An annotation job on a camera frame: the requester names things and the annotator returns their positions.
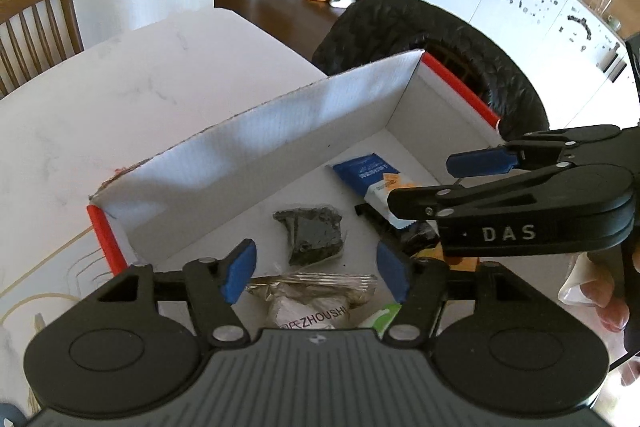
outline blue snack wrapper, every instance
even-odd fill
[[[415,187],[415,184],[377,154],[360,156],[338,163],[333,168],[344,183],[349,185],[357,195],[363,197],[396,229],[405,229],[415,222],[410,219],[398,219],[386,204],[391,190]]]

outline red tape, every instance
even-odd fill
[[[478,98],[478,95],[469,89],[462,80],[460,80],[455,74],[451,73],[451,71],[447,70],[447,67],[444,66],[444,64],[427,52],[422,54],[421,60],[423,64],[444,80],[451,89],[458,93],[486,123],[488,123],[492,128],[497,129],[496,126],[498,125],[500,117],[489,109],[489,107],[480,100],[480,98]]]
[[[113,235],[107,216],[99,206],[94,204],[87,206],[86,211],[94,226],[95,237],[98,238],[102,253],[104,253],[107,264],[115,276],[127,268],[127,261],[125,261],[116,237]]]

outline white cardboard box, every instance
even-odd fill
[[[106,182],[91,197],[110,229],[92,216],[105,254],[166,271],[199,257],[221,259],[249,237],[257,244],[255,275],[274,275],[291,269],[286,230],[272,214],[330,204],[343,216],[346,240],[343,255],[322,270],[377,275],[379,238],[354,213],[360,198],[327,165],[375,152],[417,184],[446,184],[453,181],[450,154],[500,143],[492,116],[487,122],[456,89],[468,92],[450,76],[456,89],[447,84],[434,69],[446,72],[422,55],[407,52],[319,80]],[[110,246],[105,236],[112,233]],[[381,280],[360,314],[391,301]],[[254,298],[243,296],[235,309],[250,331],[262,325],[264,309]]]

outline das logo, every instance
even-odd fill
[[[516,231],[519,234],[521,233],[519,238],[524,241],[531,241],[531,239],[536,238],[536,230],[533,225],[524,225],[521,230],[516,229]],[[505,227],[504,230],[502,230],[502,233],[499,232],[500,231],[495,230],[494,227],[482,227],[482,237],[486,243],[495,241],[499,237],[503,241],[517,241],[519,239],[511,227]]]

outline foil package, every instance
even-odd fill
[[[265,326],[285,330],[354,327],[350,310],[369,302],[374,275],[292,273],[252,279],[247,290],[270,304]]]

